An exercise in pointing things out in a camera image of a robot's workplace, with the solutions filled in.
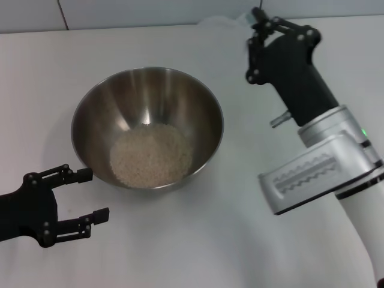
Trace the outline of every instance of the white tabletop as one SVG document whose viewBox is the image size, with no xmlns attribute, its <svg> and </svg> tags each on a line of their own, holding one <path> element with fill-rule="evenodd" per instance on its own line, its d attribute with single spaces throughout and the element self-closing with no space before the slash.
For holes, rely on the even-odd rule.
<svg viewBox="0 0 384 288">
<path fill-rule="evenodd" d="M 323 41 L 314 62 L 384 151 L 384 16 L 303 19 Z M 224 112 L 221 147 L 193 183 L 143 199 L 99 179 L 56 189 L 60 220 L 110 208 L 90 239 L 42 249 L 0 243 L 1 287 L 374 287 L 367 252 L 330 194 L 274 216 L 257 183 L 304 149 L 270 85 L 249 85 L 238 26 L 171 26 L 0 35 L 0 193 L 27 172 L 81 168 L 70 124 L 80 99 L 121 70 L 175 68 L 204 82 Z"/>
</svg>

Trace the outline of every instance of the gray panel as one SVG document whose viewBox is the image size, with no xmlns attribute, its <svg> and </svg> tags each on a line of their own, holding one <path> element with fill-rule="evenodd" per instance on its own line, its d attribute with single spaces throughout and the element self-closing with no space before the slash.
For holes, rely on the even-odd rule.
<svg viewBox="0 0 384 288">
<path fill-rule="evenodd" d="M 260 174 L 259 179 L 270 207 L 280 214 L 373 169 L 373 163 L 354 138 L 338 134 L 313 145 L 285 165 Z"/>
<path fill-rule="evenodd" d="M 310 18 L 384 14 L 383 0 L 264 0 L 269 16 Z"/>
<path fill-rule="evenodd" d="M 197 23 L 214 15 L 236 18 L 259 0 L 60 0 L 70 29 Z"/>
<path fill-rule="evenodd" d="M 0 0 L 0 33 L 65 30 L 56 0 Z"/>
</svg>

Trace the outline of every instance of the robotic arm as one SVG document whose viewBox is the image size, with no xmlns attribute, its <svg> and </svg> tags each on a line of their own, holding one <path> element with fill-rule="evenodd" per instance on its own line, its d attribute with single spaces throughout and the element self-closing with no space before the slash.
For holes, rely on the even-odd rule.
<svg viewBox="0 0 384 288">
<path fill-rule="evenodd" d="M 0 196 L 0 241 L 30 236 L 41 247 L 91 237 L 91 224 L 107 222 L 109 209 L 104 208 L 78 219 L 58 221 L 58 207 L 52 189 L 93 178 L 92 169 L 73 172 L 67 164 L 41 173 L 28 173 L 22 186 Z"/>
<path fill-rule="evenodd" d="M 273 128 L 293 118 L 307 149 L 259 175 L 274 214 L 334 193 L 370 255 L 378 288 L 384 288 L 384 165 L 346 106 L 340 106 L 312 63 L 320 32 L 254 8 L 248 40 L 250 84 L 270 83 L 287 106 Z M 275 32 L 281 36 L 265 45 Z"/>
</svg>

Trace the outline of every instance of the white wall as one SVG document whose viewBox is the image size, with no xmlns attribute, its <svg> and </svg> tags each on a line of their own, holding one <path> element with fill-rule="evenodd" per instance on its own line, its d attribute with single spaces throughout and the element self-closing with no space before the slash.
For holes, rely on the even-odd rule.
<svg viewBox="0 0 384 288">
<path fill-rule="evenodd" d="M 191 24 L 237 17 L 260 0 L 60 0 L 70 29 Z"/>
<path fill-rule="evenodd" d="M 264 0 L 269 16 L 311 18 L 384 14 L 384 0 Z"/>
<path fill-rule="evenodd" d="M 56 0 L 0 0 L 0 33 L 64 29 Z"/>
<path fill-rule="evenodd" d="M 60 0 L 70 29 L 197 23 L 236 18 L 260 0 Z M 384 0 L 264 0 L 270 16 L 286 18 L 384 14 Z"/>
</svg>

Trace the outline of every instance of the white robotic arm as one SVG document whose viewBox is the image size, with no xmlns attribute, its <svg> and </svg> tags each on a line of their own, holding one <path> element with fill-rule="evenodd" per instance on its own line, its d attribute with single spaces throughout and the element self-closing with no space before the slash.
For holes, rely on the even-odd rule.
<svg viewBox="0 0 384 288">
<path fill-rule="evenodd" d="M 274 214 L 280 215 L 328 193 L 340 201 L 371 258 L 376 283 L 384 288 L 384 165 L 346 106 L 337 100 L 312 64 L 320 32 L 259 8 L 248 41 L 250 84 L 271 83 L 288 111 L 273 128 L 293 118 L 307 149 L 281 167 L 259 175 Z M 283 35 L 268 46 L 275 31 Z"/>
</svg>

